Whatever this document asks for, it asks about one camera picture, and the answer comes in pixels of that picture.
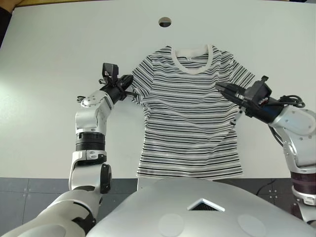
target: striped t-shirt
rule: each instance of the striped t-shirt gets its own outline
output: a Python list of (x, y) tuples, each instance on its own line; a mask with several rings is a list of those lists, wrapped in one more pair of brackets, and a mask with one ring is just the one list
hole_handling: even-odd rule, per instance
[(247, 87), (254, 75), (233, 55), (207, 45), (207, 52), (181, 53), (167, 46), (133, 71), (132, 99), (144, 107), (145, 140), (139, 177), (220, 179), (242, 175), (237, 134), (231, 121), (238, 107), (215, 83)]

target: robotic arm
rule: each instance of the robotic arm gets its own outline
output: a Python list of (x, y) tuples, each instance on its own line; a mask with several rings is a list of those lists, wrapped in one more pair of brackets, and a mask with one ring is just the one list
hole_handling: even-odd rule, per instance
[(244, 89), (235, 84), (216, 83), (222, 95), (239, 105), (240, 111), (267, 123), (274, 138), (283, 147), (303, 220), (316, 220), (316, 114), (303, 109), (298, 96), (282, 96), (276, 100), (263, 76)]
[(106, 119), (114, 104), (133, 93), (125, 90), (133, 76), (118, 78), (119, 68), (103, 64), (104, 86), (88, 97), (79, 96), (76, 114), (76, 151), (69, 177), (70, 191), (59, 196), (34, 220), (4, 237), (84, 237), (95, 226), (102, 194), (110, 190), (111, 167), (106, 164)]

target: gray floor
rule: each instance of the gray floor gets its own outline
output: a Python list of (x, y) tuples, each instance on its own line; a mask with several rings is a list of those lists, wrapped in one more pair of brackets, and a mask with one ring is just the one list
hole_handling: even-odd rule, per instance
[[(226, 179), (218, 182), (243, 188), (253, 194), (271, 179)], [(113, 211), (137, 189), (137, 179), (114, 179), (111, 191), (103, 196), (97, 221)], [(68, 191), (66, 179), (0, 178), (0, 236), (35, 218), (61, 193)], [(291, 212), (294, 203), (290, 179), (277, 179), (259, 196)]]

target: white tabletop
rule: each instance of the white tabletop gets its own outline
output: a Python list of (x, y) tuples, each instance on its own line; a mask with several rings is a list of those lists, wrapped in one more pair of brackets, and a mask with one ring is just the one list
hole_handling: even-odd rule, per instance
[[(168, 28), (158, 25), (171, 18)], [(116, 0), (17, 8), (0, 51), (2, 177), (67, 178), (75, 149), (77, 95), (100, 85), (103, 62), (129, 74), (151, 52), (211, 43), (231, 51), (273, 97), (300, 95), (316, 110), (316, 6), (254, 0)], [(268, 127), (243, 117), (245, 177), (289, 177)], [(114, 178), (134, 178), (144, 116), (128, 99), (108, 120)]]

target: cable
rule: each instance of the cable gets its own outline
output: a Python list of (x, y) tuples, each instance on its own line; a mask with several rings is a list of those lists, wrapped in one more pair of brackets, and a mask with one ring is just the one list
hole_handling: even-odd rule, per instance
[(277, 102), (267, 103), (267, 106), (272, 105), (293, 105), (297, 108), (304, 108), (305, 103), (303, 102), (302, 98), (297, 95), (283, 95)]
[(277, 180), (277, 179), (273, 179), (271, 182), (269, 182), (269, 183), (263, 185), (261, 188), (259, 188), (258, 191), (257, 191), (257, 193), (256, 193), (256, 196), (259, 195), (260, 191), (261, 191), (264, 187), (266, 187), (266, 186), (268, 186), (268, 185), (270, 185), (270, 184), (273, 184), (276, 180)]
[(274, 128), (272, 128), (272, 127), (270, 127), (270, 126), (268, 126), (268, 127), (269, 127), (269, 129), (270, 129), (270, 131), (271, 131), (273, 137), (274, 137), (274, 138), (276, 139), (276, 141), (283, 147), (283, 141), (282, 141), (281, 136), (275, 131)]

